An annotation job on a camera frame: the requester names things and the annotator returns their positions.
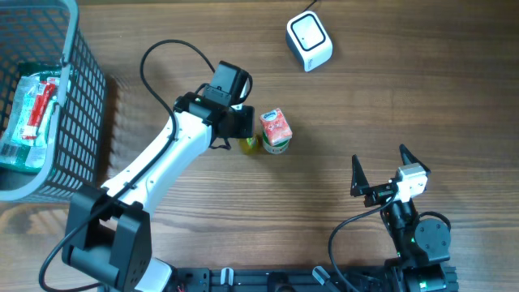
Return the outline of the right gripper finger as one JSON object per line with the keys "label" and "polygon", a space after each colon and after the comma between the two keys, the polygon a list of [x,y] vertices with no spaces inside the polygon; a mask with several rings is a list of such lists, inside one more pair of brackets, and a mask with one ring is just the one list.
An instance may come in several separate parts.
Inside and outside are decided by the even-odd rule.
{"label": "right gripper finger", "polygon": [[431,173],[431,170],[425,164],[423,164],[404,144],[401,144],[399,146],[399,151],[401,154],[403,165],[411,165],[418,163],[421,167],[423,167],[426,174]]}
{"label": "right gripper finger", "polygon": [[361,163],[358,159],[357,155],[352,156],[352,179],[351,179],[351,189],[354,191],[361,191],[363,189],[368,188],[369,182],[367,181],[367,177],[364,174]]}

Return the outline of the yellow liquid small bottle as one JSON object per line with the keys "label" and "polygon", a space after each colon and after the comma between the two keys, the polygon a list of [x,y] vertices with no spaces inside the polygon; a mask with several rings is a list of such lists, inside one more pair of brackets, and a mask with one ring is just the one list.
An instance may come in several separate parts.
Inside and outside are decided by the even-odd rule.
{"label": "yellow liquid small bottle", "polygon": [[252,155],[257,153],[260,140],[257,134],[254,134],[252,137],[238,139],[238,145],[242,152],[246,155]]}

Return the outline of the red white carton cup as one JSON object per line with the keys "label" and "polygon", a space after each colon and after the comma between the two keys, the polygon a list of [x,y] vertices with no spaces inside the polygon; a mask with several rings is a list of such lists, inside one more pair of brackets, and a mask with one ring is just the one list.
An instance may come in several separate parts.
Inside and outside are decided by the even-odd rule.
{"label": "red white carton cup", "polygon": [[293,132],[280,108],[259,116],[263,128],[263,146],[271,154],[281,154],[289,147]]}

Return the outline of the red stick packet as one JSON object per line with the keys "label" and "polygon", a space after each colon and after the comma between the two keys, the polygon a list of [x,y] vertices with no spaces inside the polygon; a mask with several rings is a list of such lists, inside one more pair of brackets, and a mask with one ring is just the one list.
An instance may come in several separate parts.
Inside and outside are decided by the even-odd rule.
{"label": "red stick packet", "polygon": [[22,130],[22,140],[35,140],[37,138],[38,129],[57,84],[58,81],[55,77],[49,77],[46,81],[41,81],[37,85],[35,101],[28,121]]}

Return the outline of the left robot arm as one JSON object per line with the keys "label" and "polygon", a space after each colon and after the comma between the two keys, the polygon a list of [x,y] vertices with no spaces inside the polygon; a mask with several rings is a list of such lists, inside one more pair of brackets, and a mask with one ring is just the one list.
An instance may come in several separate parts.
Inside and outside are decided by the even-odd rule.
{"label": "left robot arm", "polygon": [[160,134],[123,172],[72,197],[62,262],[103,291],[173,291],[175,267],[152,254],[151,218],[167,190],[216,139],[249,138],[254,108],[245,100],[253,79],[220,62],[212,80],[174,103]]}

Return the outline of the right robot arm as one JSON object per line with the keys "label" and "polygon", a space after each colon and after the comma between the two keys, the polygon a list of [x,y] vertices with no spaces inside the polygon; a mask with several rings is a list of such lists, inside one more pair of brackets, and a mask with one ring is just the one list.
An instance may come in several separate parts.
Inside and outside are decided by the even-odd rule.
{"label": "right robot arm", "polygon": [[394,291],[458,291],[457,272],[450,260],[451,223],[438,212],[418,212],[413,199],[427,189],[431,170],[405,146],[403,165],[387,183],[372,186],[357,156],[352,156],[353,197],[376,207],[397,251],[386,260],[386,281]]}

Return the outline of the white barcode scanner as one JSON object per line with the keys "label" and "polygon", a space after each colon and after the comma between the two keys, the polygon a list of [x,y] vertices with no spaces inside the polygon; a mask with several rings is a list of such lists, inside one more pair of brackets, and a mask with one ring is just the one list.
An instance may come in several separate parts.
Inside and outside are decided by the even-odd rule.
{"label": "white barcode scanner", "polygon": [[332,40],[313,11],[304,11],[287,23],[285,40],[305,72],[316,69],[332,57]]}

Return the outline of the grey plastic mesh basket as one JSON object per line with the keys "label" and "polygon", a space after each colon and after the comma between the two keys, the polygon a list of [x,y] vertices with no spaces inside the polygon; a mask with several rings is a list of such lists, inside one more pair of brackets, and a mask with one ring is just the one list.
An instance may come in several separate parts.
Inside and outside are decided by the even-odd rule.
{"label": "grey plastic mesh basket", "polygon": [[79,28],[74,1],[1,3],[1,129],[11,118],[24,62],[61,68],[65,88],[49,119],[45,163],[36,174],[1,170],[5,202],[67,202],[96,181],[105,114],[106,82]]}

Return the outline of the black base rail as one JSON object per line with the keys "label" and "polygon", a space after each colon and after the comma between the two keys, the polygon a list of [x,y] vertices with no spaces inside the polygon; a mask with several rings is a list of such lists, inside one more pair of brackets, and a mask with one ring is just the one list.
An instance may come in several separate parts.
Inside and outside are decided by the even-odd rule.
{"label": "black base rail", "polygon": [[396,266],[348,267],[341,270],[347,286],[332,268],[312,269],[232,269],[176,268],[165,287],[169,292],[331,292],[331,291],[410,291],[456,292],[459,290],[454,267],[401,269]]}

